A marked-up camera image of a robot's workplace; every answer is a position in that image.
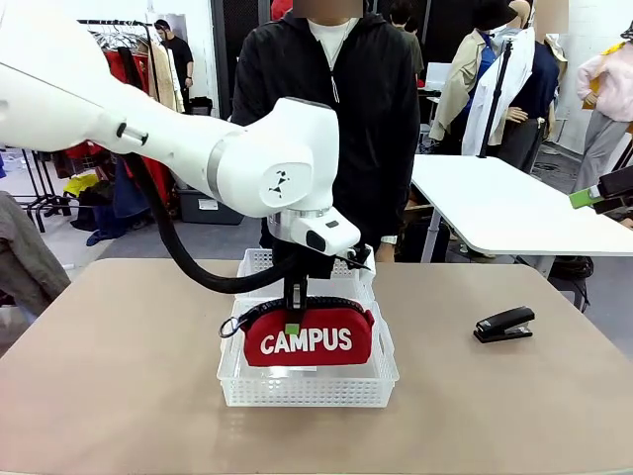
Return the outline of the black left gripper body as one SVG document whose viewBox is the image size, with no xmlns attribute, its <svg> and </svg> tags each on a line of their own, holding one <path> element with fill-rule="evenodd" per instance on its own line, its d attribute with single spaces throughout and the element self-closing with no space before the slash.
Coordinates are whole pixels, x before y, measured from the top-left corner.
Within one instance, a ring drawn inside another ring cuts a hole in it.
<svg viewBox="0 0 633 475">
<path fill-rule="evenodd" d="M 283 279 L 285 298 L 294 297 L 296 285 L 302 286 L 307 294 L 308 279 L 329 279 L 334 265 L 333 256 L 300 245 L 273 245 L 272 256 L 275 266 L 291 261 L 291 268 L 284 273 Z"/>
</svg>

